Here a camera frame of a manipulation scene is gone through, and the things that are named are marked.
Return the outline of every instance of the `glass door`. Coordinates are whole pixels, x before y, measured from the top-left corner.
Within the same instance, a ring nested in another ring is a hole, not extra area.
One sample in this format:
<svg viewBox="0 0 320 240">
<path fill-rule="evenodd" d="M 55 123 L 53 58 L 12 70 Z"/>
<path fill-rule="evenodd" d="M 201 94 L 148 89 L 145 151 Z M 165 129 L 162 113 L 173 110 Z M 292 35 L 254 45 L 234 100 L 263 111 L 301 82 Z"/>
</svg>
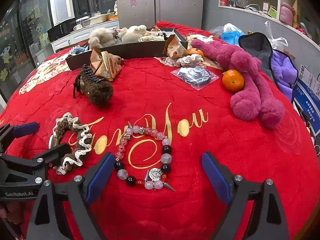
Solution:
<svg viewBox="0 0 320 240">
<path fill-rule="evenodd" d="M 34 62 L 52 51 L 48 30 L 53 27 L 50 0 L 20 0 L 19 18 L 23 39 Z"/>
<path fill-rule="evenodd" d="M 21 36 L 14 2 L 0 22 L 0 94 L 5 102 L 34 70 Z"/>
</svg>

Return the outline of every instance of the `brown crochet item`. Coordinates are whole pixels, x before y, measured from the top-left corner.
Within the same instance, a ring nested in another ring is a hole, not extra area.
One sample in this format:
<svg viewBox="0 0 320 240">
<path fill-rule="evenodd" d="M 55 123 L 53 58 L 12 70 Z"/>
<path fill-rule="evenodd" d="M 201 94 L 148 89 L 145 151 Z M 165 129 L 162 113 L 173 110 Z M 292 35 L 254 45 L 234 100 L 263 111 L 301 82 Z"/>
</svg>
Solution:
<svg viewBox="0 0 320 240">
<path fill-rule="evenodd" d="M 61 141 L 63 135 L 68 130 L 71 130 L 71 131 L 73 131 L 74 133 L 77 134 L 77 144 L 76 144 L 76 148 L 73 150 L 73 152 L 71 154 L 66 154 L 61 158 L 61 165 L 63 164 L 64 159 L 67 158 L 67 157 L 69 157 L 69 158 L 71 158 L 71 159 L 76 161 L 75 152 L 78 151 L 78 150 L 85 150 L 85 148 L 82 147 L 79 144 L 79 140 L 81 139 L 81 133 L 82 133 L 83 130 L 82 129 L 73 128 L 72 125 L 70 125 L 68 123 L 67 119 L 64 119 L 64 120 L 62 120 L 61 122 L 58 123 L 58 127 L 56 129 L 56 136 L 57 136 L 56 139 L 58 141 Z M 85 144 L 90 144 L 91 140 L 92 140 L 92 138 L 87 138 L 87 139 L 84 140 L 84 143 Z M 82 161 L 85 156 L 86 155 L 80 155 L 79 159 Z M 67 164 L 67 171 L 71 171 L 73 166 L 68 162 L 66 162 L 66 164 Z"/>
<path fill-rule="evenodd" d="M 75 98 L 75 90 L 86 95 L 90 102 L 98 107 L 106 107 L 113 95 L 113 87 L 105 79 L 98 83 L 92 82 L 88 79 L 84 70 L 81 70 L 76 77 L 74 83 L 73 98 Z"/>
</svg>

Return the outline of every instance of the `red blanket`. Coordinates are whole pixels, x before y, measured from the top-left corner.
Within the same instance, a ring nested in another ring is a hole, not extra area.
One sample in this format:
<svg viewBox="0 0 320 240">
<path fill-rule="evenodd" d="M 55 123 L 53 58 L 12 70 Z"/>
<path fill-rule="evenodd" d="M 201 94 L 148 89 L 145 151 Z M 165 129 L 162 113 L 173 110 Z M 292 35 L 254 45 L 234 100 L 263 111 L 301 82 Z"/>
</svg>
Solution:
<svg viewBox="0 0 320 240">
<path fill-rule="evenodd" d="M 158 27 L 176 28 L 182 35 L 209 32 L 159 22 Z M 94 217 L 106 237 L 113 239 L 199 239 L 214 232 L 225 205 L 220 202 L 202 167 L 201 155 L 211 151 L 234 174 L 251 181 L 272 178 L 279 191 L 293 238 L 310 217 L 320 194 L 320 169 L 310 135 L 288 99 L 267 78 L 273 94 L 285 106 L 285 116 L 275 130 L 267 130 L 258 119 L 244 122 L 230 109 L 230 97 L 221 78 L 201 91 L 173 76 L 173 67 L 153 58 L 124 62 L 123 70 L 113 82 L 111 106 L 97 109 L 83 95 L 72 98 L 73 82 L 79 70 L 63 72 L 22 95 L 16 91 L 1 114 L 3 123 L 23 124 L 36 121 L 39 131 L 14 140 L 7 154 L 23 158 L 44 151 L 55 125 L 55 119 L 66 112 L 92 125 L 92 151 L 84 166 L 65 176 L 51 170 L 53 182 L 68 181 L 84 174 L 98 162 L 104 152 L 115 153 L 127 121 L 154 125 L 172 138 L 172 171 L 169 189 L 148 191 L 132 188 L 113 171 L 99 200 L 91 206 Z M 218 76 L 222 72 L 208 68 Z M 63 138 L 74 147 L 75 136 Z M 159 167 L 161 143 L 145 136 L 133 138 L 126 146 L 125 168 L 143 179 L 147 167 Z M 26 231 L 32 204 L 25 212 Z M 236 239 L 244 233 L 250 216 L 248 205 Z M 75 239 L 81 239 L 70 208 L 65 205 L 68 222 Z"/>
</svg>

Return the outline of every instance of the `white cabinet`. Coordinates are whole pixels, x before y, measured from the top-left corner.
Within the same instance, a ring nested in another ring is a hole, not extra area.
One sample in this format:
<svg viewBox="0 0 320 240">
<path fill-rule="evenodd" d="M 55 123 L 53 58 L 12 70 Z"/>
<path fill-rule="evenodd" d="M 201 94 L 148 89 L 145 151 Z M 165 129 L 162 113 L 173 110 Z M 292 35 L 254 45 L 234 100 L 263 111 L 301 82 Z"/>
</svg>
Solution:
<svg viewBox="0 0 320 240">
<path fill-rule="evenodd" d="M 117 29 L 119 29 L 120 28 L 119 21 L 104 23 L 104 24 L 100 24 L 100 25 L 93 27 L 94 30 L 98 29 L 98 28 L 117 28 Z"/>
<path fill-rule="evenodd" d="M 93 31 L 93 28 L 85 28 L 84 30 L 80 30 L 76 33 L 71 34 L 70 35 L 71 44 L 76 44 L 78 42 L 87 40 L 92 31 Z"/>
<path fill-rule="evenodd" d="M 71 43 L 70 35 L 65 36 L 65 37 L 58 39 L 57 41 L 54 41 L 51 43 L 54 52 L 56 52 L 57 49 L 67 47 L 71 44 L 72 43 Z"/>
</svg>

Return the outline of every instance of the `human hand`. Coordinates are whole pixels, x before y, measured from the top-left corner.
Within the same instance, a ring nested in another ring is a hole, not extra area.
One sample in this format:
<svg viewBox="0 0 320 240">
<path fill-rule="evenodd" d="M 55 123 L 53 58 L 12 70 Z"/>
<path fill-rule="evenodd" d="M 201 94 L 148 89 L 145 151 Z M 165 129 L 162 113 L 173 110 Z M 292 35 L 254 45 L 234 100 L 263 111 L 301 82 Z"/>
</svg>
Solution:
<svg viewBox="0 0 320 240">
<path fill-rule="evenodd" d="M 18 225 L 22 222 L 22 212 L 23 212 L 23 206 L 22 202 L 19 201 L 9 201 L 6 202 L 7 210 L 3 206 L 2 203 L 0 203 L 0 217 L 6 218 L 8 221 L 13 222 L 14 224 Z"/>
</svg>

